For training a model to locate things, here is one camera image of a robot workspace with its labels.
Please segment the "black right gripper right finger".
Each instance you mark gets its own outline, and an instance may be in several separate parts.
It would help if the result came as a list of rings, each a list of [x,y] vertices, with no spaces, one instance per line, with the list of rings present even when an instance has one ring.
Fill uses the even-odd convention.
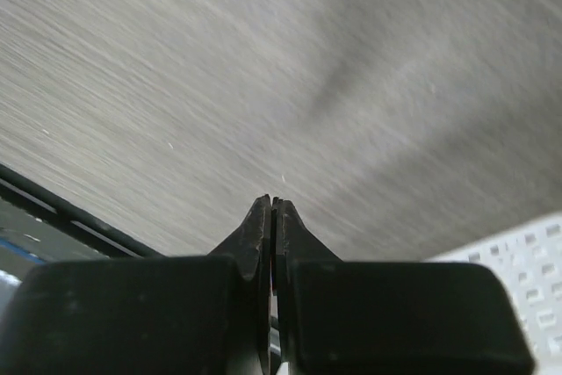
[[[501,281],[474,263],[344,261],[278,201],[275,286],[293,374],[531,374]]]

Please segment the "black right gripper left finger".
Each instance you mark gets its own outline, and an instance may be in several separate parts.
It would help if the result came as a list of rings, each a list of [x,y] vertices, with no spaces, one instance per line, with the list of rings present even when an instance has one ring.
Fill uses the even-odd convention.
[[[1,319],[4,374],[266,374],[268,197],[205,256],[46,263]]]

